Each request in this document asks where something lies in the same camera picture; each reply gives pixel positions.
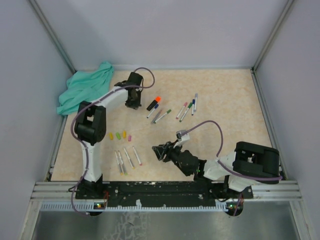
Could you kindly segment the black orange highlighter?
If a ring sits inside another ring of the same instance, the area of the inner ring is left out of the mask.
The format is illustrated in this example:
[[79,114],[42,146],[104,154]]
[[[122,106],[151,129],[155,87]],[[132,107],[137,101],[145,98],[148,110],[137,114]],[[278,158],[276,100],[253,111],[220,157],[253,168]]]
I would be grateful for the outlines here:
[[150,104],[149,106],[146,108],[147,111],[151,111],[155,106],[156,104],[158,104],[160,101],[161,101],[161,97],[160,96],[157,96]]

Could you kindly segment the dark green cap pen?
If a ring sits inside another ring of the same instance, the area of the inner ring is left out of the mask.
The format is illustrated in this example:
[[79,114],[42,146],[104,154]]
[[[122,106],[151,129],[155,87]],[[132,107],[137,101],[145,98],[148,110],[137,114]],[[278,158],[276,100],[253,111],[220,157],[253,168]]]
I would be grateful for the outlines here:
[[163,115],[161,115],[160,117],[158,117],[153,123],[156,124],[157,122],[159,122],[161,119],[163,119],[165,116],[167,116],[172,110],[169,109],[167,110]]

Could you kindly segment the purple cap pen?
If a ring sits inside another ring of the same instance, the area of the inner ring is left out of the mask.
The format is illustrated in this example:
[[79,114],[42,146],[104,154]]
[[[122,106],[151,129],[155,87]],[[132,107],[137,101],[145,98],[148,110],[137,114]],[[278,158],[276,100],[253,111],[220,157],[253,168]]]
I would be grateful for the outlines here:
[[160,109],[158,113],[155,115],[155,117],[152,119],[151,124],[155,123],[155,121],[158,119],[161,113],[162,113],[162,109]]

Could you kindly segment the yellow cap marker pen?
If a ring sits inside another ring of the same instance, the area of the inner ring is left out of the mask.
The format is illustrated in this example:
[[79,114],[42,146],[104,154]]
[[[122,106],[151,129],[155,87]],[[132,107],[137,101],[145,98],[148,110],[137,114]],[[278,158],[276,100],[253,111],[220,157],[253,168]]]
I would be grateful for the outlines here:
[[124,153],[125,153],[125,155],[126,155],[126,157],[127,157],[127,160],[128,160],[128,162],[129,162],[131,168],[132,168],[132,169],[135,169],[135,165],[133,164],[132,159],[130,158],[130,155],[129,155],[128,151],[126,150],[125,147],[123,147],[123,150],[124,150]]

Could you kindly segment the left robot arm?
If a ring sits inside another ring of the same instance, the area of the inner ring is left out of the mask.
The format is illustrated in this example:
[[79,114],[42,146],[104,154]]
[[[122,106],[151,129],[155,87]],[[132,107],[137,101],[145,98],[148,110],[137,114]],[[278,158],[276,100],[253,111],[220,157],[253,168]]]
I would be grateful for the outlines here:
[[92,102],[82,101],[71,123],[71,134],[80,142],[83,156],[83,174],[77,185],[88,184],[86,192],[95,199],[104,192],[100,146],[107,133],[107,113],[121,105],[133,110],[141,107],[143,81],[142,75],[131,72],[127,80],[118,82],[105,95]]

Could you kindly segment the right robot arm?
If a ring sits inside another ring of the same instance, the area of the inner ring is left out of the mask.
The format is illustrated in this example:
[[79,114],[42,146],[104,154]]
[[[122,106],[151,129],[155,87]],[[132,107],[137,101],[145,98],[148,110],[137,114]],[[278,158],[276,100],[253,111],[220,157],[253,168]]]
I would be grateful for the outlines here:
[[202,160],[189,150],[182,151],[177,142],[167,142],[153,146],[157,159],[173,162],[185,176],[194,179],[205,178],[216,181],[228,177],[223,192],[229,198],[235,198],[245,188],[256,183],[278,184],[283,177],[280,174],[280,153],[277,149],[240,141],[235,150],[225,156]]

